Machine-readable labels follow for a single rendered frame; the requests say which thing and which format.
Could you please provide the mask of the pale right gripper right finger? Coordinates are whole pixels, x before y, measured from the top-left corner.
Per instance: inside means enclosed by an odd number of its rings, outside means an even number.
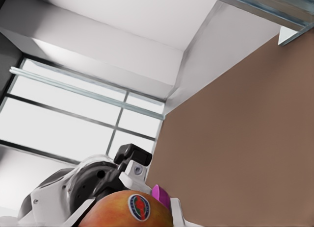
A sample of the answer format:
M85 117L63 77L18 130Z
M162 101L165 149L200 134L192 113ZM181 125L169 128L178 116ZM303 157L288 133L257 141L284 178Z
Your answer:
M181 202L178 198L171 198L170 206L174 227L203 227L201 225L191 223L184 218Z

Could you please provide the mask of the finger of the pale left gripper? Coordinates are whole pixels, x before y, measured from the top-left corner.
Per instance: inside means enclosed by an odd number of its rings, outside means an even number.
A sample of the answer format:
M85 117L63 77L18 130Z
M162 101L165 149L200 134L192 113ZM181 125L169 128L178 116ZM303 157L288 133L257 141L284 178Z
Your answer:
M145 183L146 174L146 166L131 160L126 167L126 170L120 173L119 179L126 188L150 195L152 189Z

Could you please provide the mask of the magenta bowl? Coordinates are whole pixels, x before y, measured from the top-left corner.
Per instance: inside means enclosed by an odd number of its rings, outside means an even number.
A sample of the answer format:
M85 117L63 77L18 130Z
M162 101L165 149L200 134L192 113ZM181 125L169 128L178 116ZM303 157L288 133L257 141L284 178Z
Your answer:
M168 193L161 186L156 184L152 188L151 195L156 200L158 200L161 204L163 204L168 210L170 210L170 207L171 207L170 197Z

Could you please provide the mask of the bright window with dark frame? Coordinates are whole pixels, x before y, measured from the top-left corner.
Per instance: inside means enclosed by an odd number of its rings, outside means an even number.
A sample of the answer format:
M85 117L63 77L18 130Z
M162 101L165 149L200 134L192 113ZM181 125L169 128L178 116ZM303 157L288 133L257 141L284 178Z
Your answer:
M72 163L128 143L154 150L163 101L29 58L0 79L0 141Z

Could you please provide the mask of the red-yellow apple with sticker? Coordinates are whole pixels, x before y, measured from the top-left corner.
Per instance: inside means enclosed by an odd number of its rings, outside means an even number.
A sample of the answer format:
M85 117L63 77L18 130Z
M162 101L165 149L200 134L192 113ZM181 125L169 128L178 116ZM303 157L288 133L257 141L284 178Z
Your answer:
M153 196L125 190L102 198L78 227L173 227L169 209Z

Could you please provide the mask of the silver frame post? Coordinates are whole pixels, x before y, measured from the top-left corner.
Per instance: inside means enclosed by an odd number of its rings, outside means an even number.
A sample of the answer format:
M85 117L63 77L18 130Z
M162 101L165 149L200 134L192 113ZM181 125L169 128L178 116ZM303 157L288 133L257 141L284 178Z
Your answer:
M218 0L280 25L278 45L285 46L314 29L314 0Z

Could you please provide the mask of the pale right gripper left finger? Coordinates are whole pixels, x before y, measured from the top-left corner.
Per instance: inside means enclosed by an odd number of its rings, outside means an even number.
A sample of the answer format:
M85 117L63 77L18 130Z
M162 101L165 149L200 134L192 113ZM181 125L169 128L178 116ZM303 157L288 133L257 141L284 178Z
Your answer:
M95 199L87 199L62 225L61 227L78 227L82 219L95 205Z

